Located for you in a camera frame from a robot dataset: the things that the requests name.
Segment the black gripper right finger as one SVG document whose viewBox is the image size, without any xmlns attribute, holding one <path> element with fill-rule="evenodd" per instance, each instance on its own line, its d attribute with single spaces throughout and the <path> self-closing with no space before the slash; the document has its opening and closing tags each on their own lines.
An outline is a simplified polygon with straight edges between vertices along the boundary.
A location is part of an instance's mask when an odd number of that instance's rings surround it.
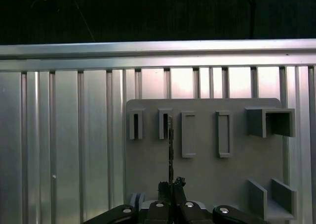
<svg viewBox="0 0 316 224">
<path fill-rule="evenodd" d="M 185 179 L 177 177 L 172 185 L 172 206 L 177 224 L 262 224 L 263 220 L 237 208 L 219 205 L 211 212 L 202 203 L 188 201 L 184 192 Z"/>
</svg>

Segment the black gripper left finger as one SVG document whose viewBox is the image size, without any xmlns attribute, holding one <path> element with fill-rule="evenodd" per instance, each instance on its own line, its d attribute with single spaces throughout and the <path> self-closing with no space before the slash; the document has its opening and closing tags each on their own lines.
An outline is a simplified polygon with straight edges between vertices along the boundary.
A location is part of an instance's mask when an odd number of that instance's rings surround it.
<svg viewBox="0 0 316 224">
<path fill-rule="evenodd" d="M 86 224 L 169 224 L 171 222 L 170 184 L 158 184 L 158 200 L 148 201 L 134 207 L 119 205 L 94 218 Z"/>
</svg>

